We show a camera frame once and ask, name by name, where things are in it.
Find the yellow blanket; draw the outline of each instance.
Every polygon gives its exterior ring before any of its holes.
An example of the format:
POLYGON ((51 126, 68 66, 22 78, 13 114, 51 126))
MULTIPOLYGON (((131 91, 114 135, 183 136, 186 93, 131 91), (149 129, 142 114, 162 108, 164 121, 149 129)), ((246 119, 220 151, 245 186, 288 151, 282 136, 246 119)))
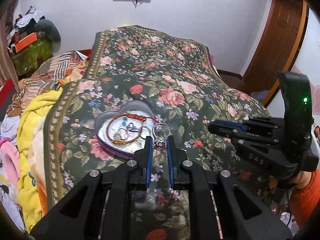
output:
POLYGON ((60 88, 58 91, 52 90, 35 97, 23 112, 18 127, 17 146, 20 152, 19 168, 21 170, 17 185, 20 190, 18 200, 22 206, 23 218, 28 232, 42 217, 39 196, 36 187, 32 185, 32 178, 29 176, 29 147, 34 137, 35 126, 43 116, 47 115, 61 93, 62 89, 60 88))

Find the orange box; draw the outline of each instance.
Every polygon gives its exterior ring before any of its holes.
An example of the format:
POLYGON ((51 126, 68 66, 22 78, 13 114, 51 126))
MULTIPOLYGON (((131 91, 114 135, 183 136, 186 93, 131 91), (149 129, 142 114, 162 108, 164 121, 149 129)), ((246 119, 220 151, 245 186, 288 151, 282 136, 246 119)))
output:
POLYGON ((29 44, 35 42, 37 40, 37 34, 36 33, 31 33, 27 37, 23 38, 21 41, 19 41, 16 44, 16 52, 19 52, 20 50, 24 49, 26 46, 29 44))

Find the green cabinet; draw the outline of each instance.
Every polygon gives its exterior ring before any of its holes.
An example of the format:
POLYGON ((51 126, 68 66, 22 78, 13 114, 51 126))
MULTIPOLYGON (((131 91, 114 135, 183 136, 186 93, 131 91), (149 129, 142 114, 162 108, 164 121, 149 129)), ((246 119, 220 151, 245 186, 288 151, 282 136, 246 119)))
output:
POLYGON ((52 57, 51 44, 45 39, 39 39, 12 57, 17 75, 36 71, 42 62, 52 57))

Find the silver ring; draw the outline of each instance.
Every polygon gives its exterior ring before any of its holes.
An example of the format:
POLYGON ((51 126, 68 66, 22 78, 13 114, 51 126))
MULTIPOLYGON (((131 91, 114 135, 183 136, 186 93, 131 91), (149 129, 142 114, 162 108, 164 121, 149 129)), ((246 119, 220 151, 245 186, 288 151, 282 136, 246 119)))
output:
POLYGON ((149 129, 149 127, 147 127, 147 126, 145 126, 145 125, 141 127, 141 133, 142 133, 143 128, 146 128, 146 129, 149 131, 149 135, 151 135, 151 130, 149 129))
POLYGON ((155 134, 155 129, 156 129, 156 127, 157 127, 158 125, 164 125, 165 127, 167 127, 168 130, 169 130, 169 135, 171 135, 171 130, 170 130, 169 126, 167 126, 167 125, 164 124, 164 123, 156 123, 156 124, 153 126, 153 128, 152 128, 152 135, 153 135, 154 138, 158 137, 158 136, 156 136, 156 134, 155 134))

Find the blue gripper pad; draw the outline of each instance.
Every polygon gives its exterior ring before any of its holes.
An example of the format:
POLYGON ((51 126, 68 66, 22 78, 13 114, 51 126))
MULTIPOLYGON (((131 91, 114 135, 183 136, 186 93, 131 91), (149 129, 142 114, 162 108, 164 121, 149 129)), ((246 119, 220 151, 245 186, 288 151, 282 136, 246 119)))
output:
POLYGON ((153 158, 153 138, 151 137, 149 154, 148 154, 148 164, 147 164, 147 180, 146 180, 147 188, 150 187, 150 183, 151 183, 152 158, 153 158))
POLYGON ((167 156, 168 156, 168 166, 169 166, 169 183, 170 187, 173 188, 173 164, 172 164, 172 153, 169 143, 169 137, 167 138, 167 156))
POLYGON ((222 121, 222 120, 215 120, 214 123, 216 124, 222 124, 222 125, 229 125, 234 128, 239 128, 241 131, 246 132, 247 129, 240 123, 236 122, 228 122, 228 121, 222 121))

